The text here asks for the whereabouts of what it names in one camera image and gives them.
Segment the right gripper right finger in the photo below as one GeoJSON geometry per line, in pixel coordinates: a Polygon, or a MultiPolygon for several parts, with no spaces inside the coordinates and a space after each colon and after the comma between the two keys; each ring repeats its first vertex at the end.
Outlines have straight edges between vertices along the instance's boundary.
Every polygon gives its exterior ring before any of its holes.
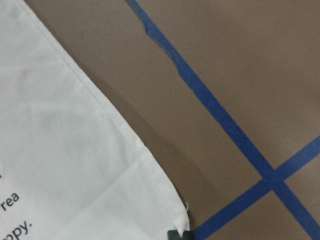
{"type": "Polygon", "coordinates": [[[191,230],[185,230],[182,234],[182,240],[194,240],[194,233],[191,230]]]}

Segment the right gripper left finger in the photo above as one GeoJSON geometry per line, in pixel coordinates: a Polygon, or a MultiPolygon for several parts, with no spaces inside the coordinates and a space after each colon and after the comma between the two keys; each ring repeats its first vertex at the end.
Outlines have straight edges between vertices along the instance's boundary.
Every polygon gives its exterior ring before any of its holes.
{"type": "Polygon", "coordinates": [[[168,240],[181,240],[181,236],[179,235],[177,230],[169,230],[167,232],[168,240]]]}

